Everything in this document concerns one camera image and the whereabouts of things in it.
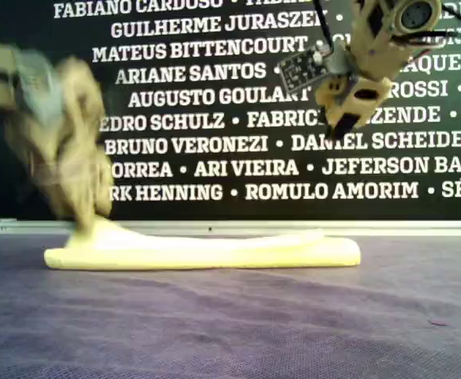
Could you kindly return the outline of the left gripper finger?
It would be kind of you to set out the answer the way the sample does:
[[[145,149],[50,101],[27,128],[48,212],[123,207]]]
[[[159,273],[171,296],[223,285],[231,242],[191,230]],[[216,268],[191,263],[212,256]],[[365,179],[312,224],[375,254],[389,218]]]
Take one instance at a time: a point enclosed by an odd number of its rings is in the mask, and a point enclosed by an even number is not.
[[[90,220],[96,217],[108,217],[111,213],[111,199],[108,193],[93,193],[90,201]]]
[[[92,229],[92,208],[87,206],[73,207],[74,230],[78,234],[87,234]]]

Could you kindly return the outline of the left gripper beige body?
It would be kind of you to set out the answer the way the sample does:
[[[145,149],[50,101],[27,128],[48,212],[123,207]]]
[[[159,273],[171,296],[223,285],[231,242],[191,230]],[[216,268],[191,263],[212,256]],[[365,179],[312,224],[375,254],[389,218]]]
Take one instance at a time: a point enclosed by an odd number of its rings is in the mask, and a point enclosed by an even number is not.
[[[48,93],[26,117],[35,184],[56,213],[90,207],[93,193],[108,193],[111,161],[98,144],[106,112],[100,85],[88,64],[67,58],[51,70]]]

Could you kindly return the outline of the right gripper beige body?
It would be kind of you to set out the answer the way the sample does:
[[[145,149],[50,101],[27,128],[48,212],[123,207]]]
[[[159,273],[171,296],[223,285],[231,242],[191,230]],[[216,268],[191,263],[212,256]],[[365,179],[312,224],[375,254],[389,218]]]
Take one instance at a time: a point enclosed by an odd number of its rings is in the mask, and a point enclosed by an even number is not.
[[[420,50],[437,47],[430,41],[440,19],[440,1],[352,1],[350,52],[361,73],[374,81],[395,79]]]

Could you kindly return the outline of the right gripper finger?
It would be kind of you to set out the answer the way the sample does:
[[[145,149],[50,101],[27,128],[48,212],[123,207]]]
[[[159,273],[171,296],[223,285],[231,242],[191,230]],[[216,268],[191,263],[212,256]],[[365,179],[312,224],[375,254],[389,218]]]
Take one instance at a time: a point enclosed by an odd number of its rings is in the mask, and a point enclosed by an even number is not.
[[[388,98],[391,89],[392,82],[388,78],[380,81],[350,78],[331,105],[331,138],[343,138],[364,126]]]
[[[319,121],[325,124],[325,133],[334,134],[334,128],[327,120],[326,112],[335,106],[336,97],[347,88],[348,77],[326,77],[317,89],[317,104],[320,108]]]

